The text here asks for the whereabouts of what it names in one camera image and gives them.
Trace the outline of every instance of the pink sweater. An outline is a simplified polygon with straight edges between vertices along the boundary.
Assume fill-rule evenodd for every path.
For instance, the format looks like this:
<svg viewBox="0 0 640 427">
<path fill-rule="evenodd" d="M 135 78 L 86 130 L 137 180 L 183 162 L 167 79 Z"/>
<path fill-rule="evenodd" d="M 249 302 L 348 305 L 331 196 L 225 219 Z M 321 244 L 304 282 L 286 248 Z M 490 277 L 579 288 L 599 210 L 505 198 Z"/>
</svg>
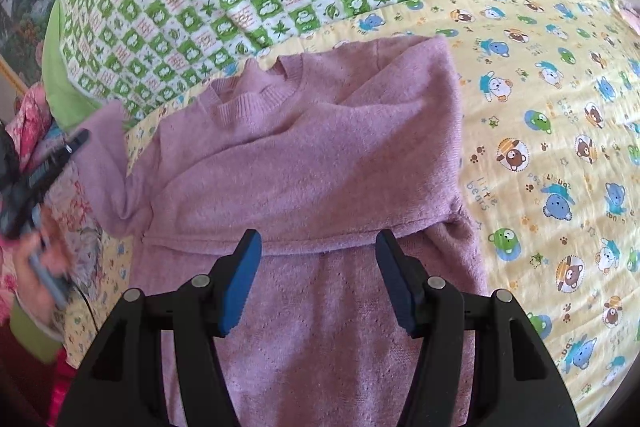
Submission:
<svg viewBox="0 0 640 427">
<path fill-rule="evenodd" d="M 244 427 L 390 426 L 420 341 L 396 323 L 378 231 L 393 229 L 431 275 L 486 293 L 458 191 L 461 118 L 444 38 L 380 39 L 280 57 L 270 71 L 250 60 L 162 120 L 129 176 L 120 107 L 108 105 L 84 125 L 93 137 L 77 162 L 104 229 L 139 239 L 130 283 L 147 294 L 207 272 L 245 229 L 262 234 L 241 323 L 216 342 Z"/>
</svg>

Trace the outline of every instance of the purple sweater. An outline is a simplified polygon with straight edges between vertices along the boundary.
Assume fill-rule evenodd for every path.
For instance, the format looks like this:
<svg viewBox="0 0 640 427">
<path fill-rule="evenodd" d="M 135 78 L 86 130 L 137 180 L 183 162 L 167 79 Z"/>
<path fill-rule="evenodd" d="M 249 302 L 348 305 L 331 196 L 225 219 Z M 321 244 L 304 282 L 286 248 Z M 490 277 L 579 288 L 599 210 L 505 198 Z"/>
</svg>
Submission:
<svg viewBox="0 0 640 427">
<path fill-rule="evenodd" d="M 394 425 L 420 341 L 396 323 L 378 231 L 393 229 L 430 275 L 486 293 L 458 191 L 462 116 L 445 39 L 345 44 L 280 57 L 270 71 L 250 60 L 162 120 L 129 176 L 120 112 L 111 104 L 84 124 L 93 137 L 77 163 L 103 228 L 137 239 L 132 286 L 174 290 L 245 229 L 262 234 L 241 323 L 217 342 L 242 425 Z M 183 425 L 165 344 L 165 389 Z"/>
</svg>

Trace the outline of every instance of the silver rivet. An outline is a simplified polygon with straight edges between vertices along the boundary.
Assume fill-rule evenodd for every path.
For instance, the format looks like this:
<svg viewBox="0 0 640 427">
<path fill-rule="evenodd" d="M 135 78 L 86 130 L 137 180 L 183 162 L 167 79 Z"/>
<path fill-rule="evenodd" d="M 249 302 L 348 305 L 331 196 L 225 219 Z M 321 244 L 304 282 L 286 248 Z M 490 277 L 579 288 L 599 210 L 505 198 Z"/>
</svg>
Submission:
<svg viewBox="0 0 640 427">
<path fill-rule="evenodd" d="M 442 290 L 447 283 L 444 281 L 442 277 L 438 277 L 436 275 L 434 277 L 429 277 L 427 279 L 427 284 L 431 286 L 434 290 Z"/>
<path fill-rule="evenodd" d="M 495 293 L 495 296 L 502 302 L 511 302 L 513 300 L 511 292 L 502 288 Z"/>
<path fill-rule="evenodd" d="M 204 288 L 204 286 L 209 284 L 209 276 L 204 274 L 196 275 L 196 277 L 191 279 L 191 284 L 196 288 Z"/>
<path fill-rule="evenodd" d="M 124 292 L 123 297 L 127 302 L 137 301 L 140 298 L 140 290 L 138 288 L 131 288 Z"/>
</svg>

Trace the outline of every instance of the black cable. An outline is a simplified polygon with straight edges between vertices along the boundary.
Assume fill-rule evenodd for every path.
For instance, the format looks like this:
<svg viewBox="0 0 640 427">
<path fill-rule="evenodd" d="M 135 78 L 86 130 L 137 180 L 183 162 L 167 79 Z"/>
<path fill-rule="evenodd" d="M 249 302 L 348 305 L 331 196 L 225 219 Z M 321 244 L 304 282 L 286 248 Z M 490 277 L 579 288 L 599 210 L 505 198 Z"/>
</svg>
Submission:
<svg viewBox="0 0 640 427">
<path fill-rule="evenodd" d="M 76 291 L 81 295 L 82 299 L 84 299 L 84 303 L 86 304 L 87 309 L 89 309 L 89 314 L 91 315 L 91 320 L 94 322 L 95 334 L 98 334 L 98 323 L 95 321 L 94 311 L 91 309 L 91 305 L 89 304 L 89 300 L 86 298 L 80 286 L 76 284 L 75 281 L 71 281 L 71 284 L 76 289 Z"/>
</svg>

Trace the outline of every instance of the yellow blanket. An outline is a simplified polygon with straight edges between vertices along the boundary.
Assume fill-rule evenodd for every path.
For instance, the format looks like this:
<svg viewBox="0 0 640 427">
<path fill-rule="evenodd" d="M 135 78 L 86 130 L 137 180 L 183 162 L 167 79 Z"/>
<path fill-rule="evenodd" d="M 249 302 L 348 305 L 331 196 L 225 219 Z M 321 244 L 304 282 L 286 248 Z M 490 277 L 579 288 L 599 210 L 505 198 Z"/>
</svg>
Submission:
<svg viewBox="0 0 640 427">
<path fill-rule="evenodd" d="M 529 312 L 586 425 L 640 349 L 640 41 L 607 0 L 415 0 L 274 46 L 278 55 L 399 34 L 449 37 L 464 100 L 460 187 L 491 288 Z M 127 135 L 133 163 L 158 121 Z M 104 238 L 103 321 L 129 279 L 131 242 Z M 78 364 L 94 332 L 69 307 Z"/>
</svg>

